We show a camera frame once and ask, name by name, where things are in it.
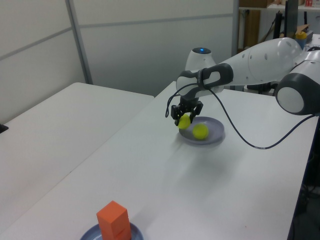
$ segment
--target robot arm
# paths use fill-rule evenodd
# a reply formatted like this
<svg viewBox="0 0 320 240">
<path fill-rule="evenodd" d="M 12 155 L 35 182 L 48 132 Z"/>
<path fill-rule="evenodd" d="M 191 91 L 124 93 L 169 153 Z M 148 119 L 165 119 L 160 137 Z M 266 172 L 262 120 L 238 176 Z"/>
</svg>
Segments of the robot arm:
<svg viewBox="0 0 320 240">
<path fill-rule="evenodd" d="M 320 113 L 320 51 L 305 52 L 294 39 L 279 38 L 255 45 L 217 65 L 208 61 L 210 57 L 206 48 L 191 51 L 186 69 L 176 81 L 181 96 L 180 104 L 171 107 L 176 125 L 187 112 L 191 113 L 192 122 L 202 108 L 199 97 L 210 95 L 209 89 L 218 93 L 224 86 L 272 81 L 280 81 L 275 97 L 285 111 L 295 115 Z"/>
</svg>

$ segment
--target yellow ball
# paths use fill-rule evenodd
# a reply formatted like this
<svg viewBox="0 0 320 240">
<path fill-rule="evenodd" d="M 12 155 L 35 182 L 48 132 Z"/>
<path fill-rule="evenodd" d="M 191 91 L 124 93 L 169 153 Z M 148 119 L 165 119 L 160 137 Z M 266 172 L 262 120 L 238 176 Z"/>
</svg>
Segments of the yellow ball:
<svg viewBox="0 0 320 240">
<path fill-rule="evenodd" d="M 196 139 L 203 140 L 208 137 L 209 129 L 205 124 L 199 123 L 193 127 L 192 134 Z"/>
<path fill-rule="evenodd" d="M 179 129 L 187 129 L 191 124 L 190 117 L 187 114 L 184 114 L 180 117 L 178 128 Z"/>
</svg>

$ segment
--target blue plate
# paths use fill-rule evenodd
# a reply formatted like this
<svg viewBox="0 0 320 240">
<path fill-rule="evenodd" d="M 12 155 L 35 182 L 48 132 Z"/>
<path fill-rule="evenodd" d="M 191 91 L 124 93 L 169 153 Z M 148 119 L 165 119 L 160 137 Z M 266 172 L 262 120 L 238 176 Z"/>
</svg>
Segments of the blue plate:
<svg viewBox="0 0 320 240">
<path fill-rule="evenodd" d="M 194 126 L 204 124 L 208 127 L 209 134 L 205 139 L 196 139 L 192 133 Z M 207 116 L 196 116 L 187 129 L 179 129 L 181 136 L 188 142 L 198 145 L 206 145 L 222 142 L 225 135 L 224 125 L 215 118 Z"/>
<path fill-rule="evenodd" d="M 139 228 L 130 222 L 131 229 L 131 240 L 144 240 L 141 231 Z M 81 238 L 80 240 L 103 240 L 101 236 L 101 231 L 99 224 L 90 228 Z"/>
</svg>

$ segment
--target stacked blocks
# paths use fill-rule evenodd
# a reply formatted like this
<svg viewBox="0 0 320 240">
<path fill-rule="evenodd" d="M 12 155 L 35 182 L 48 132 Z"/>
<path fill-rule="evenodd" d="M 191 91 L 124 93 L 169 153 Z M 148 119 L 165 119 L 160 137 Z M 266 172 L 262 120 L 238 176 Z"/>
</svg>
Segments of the stacked blocks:
<svg viewBox="0 0 320 240">
<path fill-rule="evenodd" d="M 126 208 L 111 201 L 97 214 L 103 240 L 130 240 L 131 229 Z"/>
</svg>

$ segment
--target wall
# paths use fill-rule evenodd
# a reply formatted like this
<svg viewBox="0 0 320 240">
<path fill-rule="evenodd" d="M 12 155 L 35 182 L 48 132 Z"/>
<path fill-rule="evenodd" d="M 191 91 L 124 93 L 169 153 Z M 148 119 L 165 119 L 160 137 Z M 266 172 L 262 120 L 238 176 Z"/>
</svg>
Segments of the wall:
<svg viewBox="0 0 320 240">
<path fill-rule="evenodd" d="M 232 55 L 234 0 L 71 0 L 93 84 L 156 96 L 191 49 Z"/>
<path fill-rule="evenodd" d="M 0 33 L 0 123 L 85 82 L 65 1 L 1 1 Z"/>
</svg>

